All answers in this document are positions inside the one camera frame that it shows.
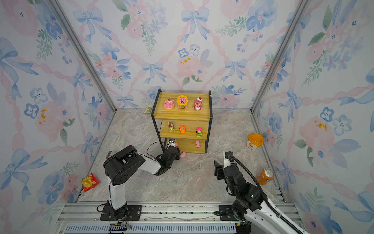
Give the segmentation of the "orange toy bulldozer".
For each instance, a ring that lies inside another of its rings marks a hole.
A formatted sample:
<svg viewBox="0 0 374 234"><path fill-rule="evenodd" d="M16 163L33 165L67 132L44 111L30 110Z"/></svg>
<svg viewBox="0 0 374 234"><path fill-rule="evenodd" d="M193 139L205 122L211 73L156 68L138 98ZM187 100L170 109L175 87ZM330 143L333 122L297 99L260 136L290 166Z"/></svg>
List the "orange toy bulldozer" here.
<svg viewBox="0 0 374 234"><path fill-rule="evenodd" d="M186 128L185 128L185 126L181 125L179 129L180 129L180 133L181 133L181 134L186 133Z"/></svg>

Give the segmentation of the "green truck with box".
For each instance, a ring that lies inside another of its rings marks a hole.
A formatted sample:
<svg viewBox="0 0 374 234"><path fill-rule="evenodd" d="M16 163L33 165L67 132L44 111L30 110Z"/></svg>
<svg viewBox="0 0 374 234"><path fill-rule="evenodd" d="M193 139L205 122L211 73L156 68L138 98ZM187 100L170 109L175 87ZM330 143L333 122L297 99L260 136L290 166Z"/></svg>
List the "green truck with box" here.
<svg viewBox="0 0 374 234"><path fill-rule="evenodd" d="M175 131L173 122L169 122L168 123L168 129L169 129L170 132L174 132Z"/></svg>

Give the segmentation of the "green truck pink load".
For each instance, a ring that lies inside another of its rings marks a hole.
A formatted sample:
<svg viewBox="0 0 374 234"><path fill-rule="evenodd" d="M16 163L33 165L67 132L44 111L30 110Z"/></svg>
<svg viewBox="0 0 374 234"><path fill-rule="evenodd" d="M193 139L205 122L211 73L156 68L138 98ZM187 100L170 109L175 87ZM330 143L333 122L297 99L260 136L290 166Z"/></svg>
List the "green truck pink load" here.
<svg viewBox="0 0 374 234"><path fill-rule="evenodd" d="M202 130L201 130L200 127L196 128L196 135L197 135L197 137L201 137L203 135Z"/></svg>

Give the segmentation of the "sunflower pink bear toy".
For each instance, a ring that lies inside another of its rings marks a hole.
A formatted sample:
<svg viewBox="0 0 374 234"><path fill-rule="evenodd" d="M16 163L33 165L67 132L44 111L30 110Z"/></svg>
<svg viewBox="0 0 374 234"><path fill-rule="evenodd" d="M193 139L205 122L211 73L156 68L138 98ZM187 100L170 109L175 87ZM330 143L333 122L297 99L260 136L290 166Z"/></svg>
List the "sunflower pink bear toy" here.
<svg viewBox="0 0 374 234"><path fill-rule="evenodd" d="M177 104L179 109L186 109L188 107L188 97L185 95L180 95L177 97Z"/></svg>

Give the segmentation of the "pink bear figure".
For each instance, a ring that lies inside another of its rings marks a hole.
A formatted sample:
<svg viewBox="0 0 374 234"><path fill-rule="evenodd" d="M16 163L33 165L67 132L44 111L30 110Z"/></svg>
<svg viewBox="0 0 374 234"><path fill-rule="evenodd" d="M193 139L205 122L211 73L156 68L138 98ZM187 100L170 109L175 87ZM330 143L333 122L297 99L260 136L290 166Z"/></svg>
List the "pink bear figure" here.
<svg viewBox="0 0 374 234"><path fill-rule="evenodd" d="M202 103L203 103L202 98L198 97L197 99L194 100L193 109L196 110L196 111L201 110L203 108Z"/></svg>

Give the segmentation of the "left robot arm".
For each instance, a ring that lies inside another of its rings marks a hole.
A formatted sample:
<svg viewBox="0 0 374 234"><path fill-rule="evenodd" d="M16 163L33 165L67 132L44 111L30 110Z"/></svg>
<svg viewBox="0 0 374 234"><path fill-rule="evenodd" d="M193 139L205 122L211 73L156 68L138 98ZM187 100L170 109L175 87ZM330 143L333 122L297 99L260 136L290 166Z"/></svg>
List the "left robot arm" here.
<svg viewBox="0 0 374 234"><path fill-rule="evenodd" d="M109 181L110 198L101 210L101 221L139 220L141 205L128 205L126 182L139 170L160 176L166 173L175 160L180 159L180 150L175 139L169 140L163 154L153 158L139 153L132 145L106 159L103 164Z"/></svg>

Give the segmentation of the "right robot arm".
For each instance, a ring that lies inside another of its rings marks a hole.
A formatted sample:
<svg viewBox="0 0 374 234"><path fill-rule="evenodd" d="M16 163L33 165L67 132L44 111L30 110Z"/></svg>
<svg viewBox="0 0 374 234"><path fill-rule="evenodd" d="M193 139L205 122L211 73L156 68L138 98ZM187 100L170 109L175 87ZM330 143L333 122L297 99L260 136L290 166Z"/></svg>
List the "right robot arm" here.
<svg viewBox="0 0 374 234"><path fill-rule="evenodd" d="M307 233L268 198L255 176L232 151L225 151L224 163L215 161L214 167L216 178L224 180L227 193L235 197L232 205L220 205L214 212L221 221L237 220L237 227L254 224L267 234Z"/></svg>

